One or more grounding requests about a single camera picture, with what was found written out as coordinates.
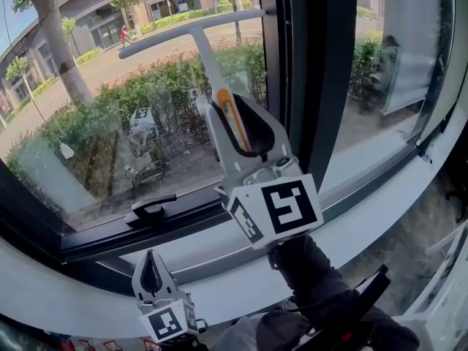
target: person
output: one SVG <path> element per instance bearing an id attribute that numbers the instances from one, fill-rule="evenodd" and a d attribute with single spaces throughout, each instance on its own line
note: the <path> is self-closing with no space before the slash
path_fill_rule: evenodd
<path id="1" fill-rule="evenodd" d="M 343 282 L 341 274 L 331 267 L 330 260 L 308 235 L 276 246 L 268 256 L 292 290 L 292 302 L 301 314 L 276 309 L 242 317 L 221 335 L 211 351 L 292 350 L 310 329 L 320 329 L 331 314 L 335 314 L 335 320 L 339 318 L 358 295 Z M 410 329 L 376 307 L 364 315 L 361 322 L 364 321 L 373 323 L 367 347 L 375 351 L 416 351 L 419 347 L 419 340 Z"/>
<path id="2" fill-rule="evenodd" d="M 125 48 L 125 41 L 127 41 L 130 44 L 133 44 L 133 41 L 130 38 L 130 34 L 128 33 L 125 25 L 123 25 L 120 29 L 120 40 L 122 42 L 122 48 Z"/>

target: building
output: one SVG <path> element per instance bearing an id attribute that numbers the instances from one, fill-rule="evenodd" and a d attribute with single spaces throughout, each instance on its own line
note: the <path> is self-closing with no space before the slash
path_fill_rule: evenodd
<path id="1" fill-rule="evenodd" d="M 136 8 L 140 25 L 153 19 L 167 17 L 188 9 L 210 8 L 216 0 L 143 0 Z M 132 19 L 121 10 L 110 5 L 110 0 L 60 0 L 59 9 L 62 17 L 76 19 L 76 29 L 69 38 L 69 45 L 75 57 L 96 48 L 109 48 L 120 42 L 120 28 L 127 25 L 133 29 Z M 26 86 L 21 78 L 8 81 L 5 78 L 7 68 L 15 56 L 25 56 L 29 68 L 26 77 L 32 89 L 57 75 L 45 35 L 35 20 L 15 38 L 14 54 L 6 50 L 0 55 L 0 115 L 6 116 L 27 97 Z"/>

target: window handle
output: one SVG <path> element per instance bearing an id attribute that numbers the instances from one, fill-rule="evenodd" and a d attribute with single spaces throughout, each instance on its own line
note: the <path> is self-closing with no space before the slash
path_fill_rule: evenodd
<path id="1" fill-rule="evenodd" d="M 132 205 L 132 211 L 125 216 L 124 221 L 129 226 L 137 226 L 142 222 L 160 219 L 164 214 L 164 208 L 160 204 L 174 202 L 176 200 L 177 195 L 171 194 L 136 202 Z"/>

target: pedestrian in red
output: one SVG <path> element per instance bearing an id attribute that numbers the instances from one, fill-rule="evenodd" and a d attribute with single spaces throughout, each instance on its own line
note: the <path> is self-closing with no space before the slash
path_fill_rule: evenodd
<path id="1" fill-rule="evenodd" d="M 133 41 L 130 38 L 130 34 L 128 33 L 125 25 L 123 25 L 122 28 L 120 29 L 120 40 L 122 42 L 122 48 L 125 48 L 125 41 L 127 41 L 130 44 L 133 44 Z"/>

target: glass door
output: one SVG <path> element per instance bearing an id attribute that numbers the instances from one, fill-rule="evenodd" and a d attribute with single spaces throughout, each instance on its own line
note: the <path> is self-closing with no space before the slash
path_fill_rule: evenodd
<path id="1" fill-rule="evenodd" d="M 102 41 L 104 42 L 104 47 L 110 47 L 113 44 L 113 42 L 107 25 L 100 26 L 99 33 L 101 34 Z"/>
<path id="2" fill-rule="evenodd" d="M 112 40 L 113 44 L 116 44 L 120 41 L 120 32 L 117 27 L 117 22 L 112 21 L 107 24 L 107 28 L 110 32 L 110 40 Z"/>

